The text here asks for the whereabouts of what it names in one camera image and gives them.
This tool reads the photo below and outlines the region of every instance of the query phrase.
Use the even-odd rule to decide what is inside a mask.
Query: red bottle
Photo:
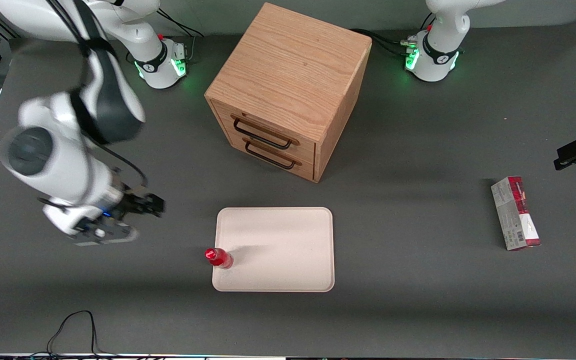
[[[222,248],[209,248],[204,255],[214,267],[228,269],[233,266],[233,256]]]

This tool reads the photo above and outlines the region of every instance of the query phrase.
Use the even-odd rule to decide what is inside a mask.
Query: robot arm
[[[154,89],[165,89],[186,75],[186,48],[160,39],[140,19],[154,13],[160,0],[83,0],[103,30],[117,38],[135,59],[139,75]],[[45,0],[0,0],[0,12],[32,36],[51,41],[76,39]]]
[[[409,36],[406,70],[425,82],[438,82],[455,68],[459,46],[471,29],[469,10],[489,7],[505,0],[426,0],[436,19],[431,30]]]
[[[49,3],[42,1],[8,0],[16,2],[19,11],[30,4],[41,9],[39,14],[49,14]],[[134,138],[144,124],[144,110],[92,10],[83,0],[57,4],[73,29],[62,22],[54,36],[77,39],[92,80],[83,87],[23,103],[19,126],[4,141],[1,159],[19,180],[51,196],[44,201],[44,214],[73,236],[76,244],[132,240],[135,231],[119,221],[127,212],[159,216],[163,201],[151,194],[145,198],[132,194],[116,171],[92,157],[87,141],[102,145]]]

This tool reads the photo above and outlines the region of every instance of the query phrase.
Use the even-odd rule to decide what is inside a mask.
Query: wooden drawer cabinet
[[[370,48],[367,36],[266,3],[205,97],[233,148],[318,182]]]

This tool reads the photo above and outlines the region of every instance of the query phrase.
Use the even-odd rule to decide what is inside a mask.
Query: red and white box
[[[496,213],[503,230],[505,248],[516,251],[540,246],[539,235],[526,207],[526,192],[521,176],[509,176],[490,186]]]

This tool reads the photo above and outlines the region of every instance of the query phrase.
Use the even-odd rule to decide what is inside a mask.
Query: black metal handle
[[[250,150],[249,146],[250,146],[250,141],[246,141],[246,152],[249,153],[250,155],[252,155],[253,157],[258,157],[261,160],[263,160],[265,162],[269,162],[270,164],[273,164],[274,166],[278,166],[284,170],[290,170],[293,167],[295,167],[295,160],[292,160],[290,162],[290,165],[285,165],[285,164],[282,164],[281,162],[275,161],[269,157],[265,157],[261,153],[254,152],[253,150]]]
[[[235,127],[235,130],[237,130],[238,132],[240,132],[240,133],[242,133],[242,134],[244,134],[244,135],[247,135],[247,136],[251,137],[252,139],[255,139],[256,141],[261,141],[261,142],[264,143],[264,144],[270,145],[270,146],[272,146],[273,148],[277,148],[277,149],[279,149],[279,150],[286,150],[286,149],[288,149],[288,146],[290,146],[290,144],[293,143],[293,141],[289,139],[289,140],[286,142],[285,145],[279,145],[278,143],[272,142],[272,141],[270,141],[269,139],[264,139],[263,137],[258,136],[258,135],[255,135],[255,134],[253,134],[253,133],[250,132],[250,131],[247,131],[247,130],[244,130],[244,129],[240,128],[240,127],[237,127],[237,124],[238,124],[238,123],[240,123],[240,119],[235,118],[235,122],[233,123],[233,126]]]

